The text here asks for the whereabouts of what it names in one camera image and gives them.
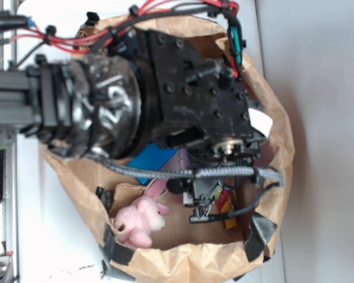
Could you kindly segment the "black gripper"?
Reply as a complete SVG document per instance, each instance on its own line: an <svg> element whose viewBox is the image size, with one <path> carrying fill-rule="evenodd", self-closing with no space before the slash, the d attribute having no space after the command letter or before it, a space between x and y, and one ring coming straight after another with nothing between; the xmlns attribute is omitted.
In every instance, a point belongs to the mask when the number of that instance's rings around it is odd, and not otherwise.
<svg viewBox="0 0 354 283"><path fill-rule="evenodd" d="M190 40L151 29L137 29L131 48L140 114L130 156L152 142L207 162L260 156L266 137L250 111L261 104L222 58L205 59Z"/></svg>

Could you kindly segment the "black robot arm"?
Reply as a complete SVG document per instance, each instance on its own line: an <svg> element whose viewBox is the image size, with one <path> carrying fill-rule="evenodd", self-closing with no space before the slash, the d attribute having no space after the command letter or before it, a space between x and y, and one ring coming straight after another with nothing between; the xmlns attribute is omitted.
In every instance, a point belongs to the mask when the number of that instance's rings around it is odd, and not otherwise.
<svg viewBox="0 0 354 283"><path fill-rule="evenodd" d="M122 159L149 143L205 160L256 158L272 120L223 58L187 38L136 29L107 56L0 70L0 129L68 159Z"/></svg>

